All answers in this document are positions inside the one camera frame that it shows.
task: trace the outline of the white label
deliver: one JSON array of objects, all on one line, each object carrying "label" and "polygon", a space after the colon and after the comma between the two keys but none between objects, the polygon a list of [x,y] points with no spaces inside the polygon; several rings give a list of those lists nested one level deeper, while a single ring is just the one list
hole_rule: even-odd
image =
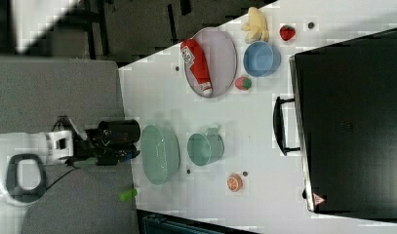
[{"label": "white label", "polygon": [[319,195],[316,195],[315,193],[313,193],[313,200],[315,206],[319,206],[320,204],[326,202],[324,198],[320,197]]},{"label": "white label", "polygon": [[182,50],[180,50],[180,53],[182,54],[183,61],[185,61],[185,65],[191,68],[191,65],[194,64],[195,56],[192,55],[187,46],[184,46]]},{"label": "white label", "polygon": [[210,82],[205,82],[205,83],[201,84],[201,90],[202,91],[205,91],[205,90],[208,90],[208,89],[211,89],[211,83]]}]

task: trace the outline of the red bottle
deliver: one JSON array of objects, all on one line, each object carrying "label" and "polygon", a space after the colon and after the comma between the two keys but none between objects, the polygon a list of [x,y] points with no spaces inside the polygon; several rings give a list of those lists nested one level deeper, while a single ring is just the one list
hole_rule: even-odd
[{"label": "red bottle", "polygon": [[187,39],[180,44],[180,53],[185,61],[185,67],[188,67],[195,79],[201,86],[201,91],[204,96],[209,96],[213,93],[211,85],[210,72],[208,71],[207,60],[201,46],[194,39]]}]

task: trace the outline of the briefcase handle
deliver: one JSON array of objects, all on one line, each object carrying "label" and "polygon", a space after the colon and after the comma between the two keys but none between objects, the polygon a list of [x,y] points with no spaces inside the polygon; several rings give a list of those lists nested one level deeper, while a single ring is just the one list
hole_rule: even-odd
[{"label": "briefcase handle", "polygon": [[284,129],[284,120],[283,120],[283,110],[281,109],[281,105],[288,102],[295,101],[294,98],[291,99],[281,99],[278,97],[276,99],[276,103],[274,105],[274,112],[273,112],[273,129],[274,135],[276,137],[278,146],[280,147],[281,151],[285,156],[287,156],[288,152],[291,151],[300,151],[300,148],[289,148],[286,144],[286,136],[285,136],[285,129]]}]

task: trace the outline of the blue bowl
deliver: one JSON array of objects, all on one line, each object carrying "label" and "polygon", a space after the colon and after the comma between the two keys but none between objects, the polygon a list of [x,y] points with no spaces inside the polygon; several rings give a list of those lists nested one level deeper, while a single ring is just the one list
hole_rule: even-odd
[{"label": "blue bowl", "polygon": [[277,70],[280,62],[280,53],[262,41],[251,44],[244,54],[244,68],[254,77],[271,75]]}]

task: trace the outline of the mint green cup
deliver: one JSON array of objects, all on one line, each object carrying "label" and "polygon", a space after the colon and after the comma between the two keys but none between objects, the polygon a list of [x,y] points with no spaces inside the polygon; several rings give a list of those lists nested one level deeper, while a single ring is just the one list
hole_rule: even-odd
[{"label": "mint green cup", "polygon": [[197,166],[214,163],[222,157],[224,146],[217,128],[210,128],[203,134],[194,134],[188,140],[188,154]]}]

